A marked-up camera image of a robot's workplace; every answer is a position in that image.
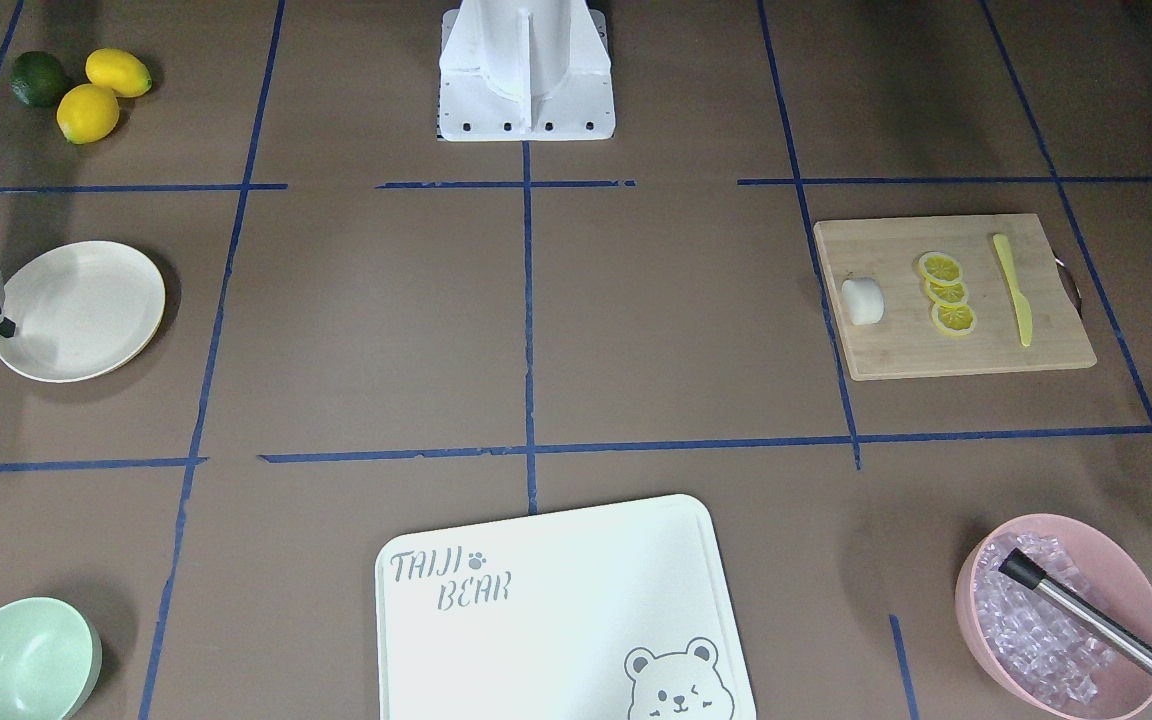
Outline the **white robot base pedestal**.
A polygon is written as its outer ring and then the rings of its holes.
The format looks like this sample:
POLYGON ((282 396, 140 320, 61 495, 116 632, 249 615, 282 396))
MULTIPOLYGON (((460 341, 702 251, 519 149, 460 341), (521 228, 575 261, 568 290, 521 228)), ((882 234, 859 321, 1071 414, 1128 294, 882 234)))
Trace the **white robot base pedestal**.
POLYGON ((585 1, 463 1, 444 13, 435 132, 449 142, 607 141, 607 20, 585 1))

